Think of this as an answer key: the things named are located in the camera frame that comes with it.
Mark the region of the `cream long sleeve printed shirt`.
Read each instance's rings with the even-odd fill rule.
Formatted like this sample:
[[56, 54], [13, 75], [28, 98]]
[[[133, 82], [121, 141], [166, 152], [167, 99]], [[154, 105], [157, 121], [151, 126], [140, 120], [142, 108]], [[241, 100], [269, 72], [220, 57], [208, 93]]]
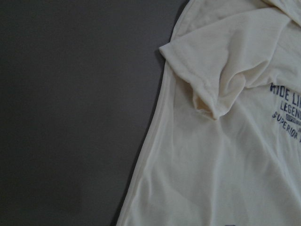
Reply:
[[301, 3], [191, 0], [119, 226], [301, 223]]

